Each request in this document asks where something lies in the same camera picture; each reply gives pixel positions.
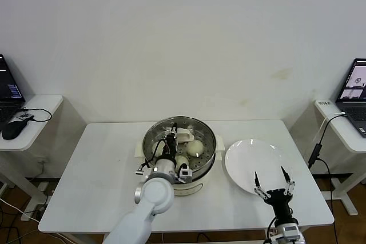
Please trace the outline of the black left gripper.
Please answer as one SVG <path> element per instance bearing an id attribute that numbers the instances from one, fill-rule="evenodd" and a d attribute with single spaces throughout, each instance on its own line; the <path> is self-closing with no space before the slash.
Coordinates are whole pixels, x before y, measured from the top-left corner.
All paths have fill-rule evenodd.
<path id="1" fill-rule="evenodd" d="M 170 133 L 165 138 L 165 144 L 167 147 L 167 151 L 165 153 L 165 156 L 167 159 L 175 160 L 176 154 L 177 154 L 177 125 L 173 125 L 171 128 Z"/>

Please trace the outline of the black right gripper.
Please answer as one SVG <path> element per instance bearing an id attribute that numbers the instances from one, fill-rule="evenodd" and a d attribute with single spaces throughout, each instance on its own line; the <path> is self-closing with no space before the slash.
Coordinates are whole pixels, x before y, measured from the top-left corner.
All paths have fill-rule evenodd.
<path id="1" fill-rule="evenodd" d="M 265 191 L 261 188 L 257 172 L 254 172 L 254 192 L 264 199 L 264 202 L 270 206 L 274 211 L 276 223 L 294 223 L 295 219 L 289 207 L 289 202 L 293 198 L 293 190 L 295 188 L 295 181 L 291 179 L 283 166 L 281 171 L 287 183 L 285 189 L 274 189 Z"/>

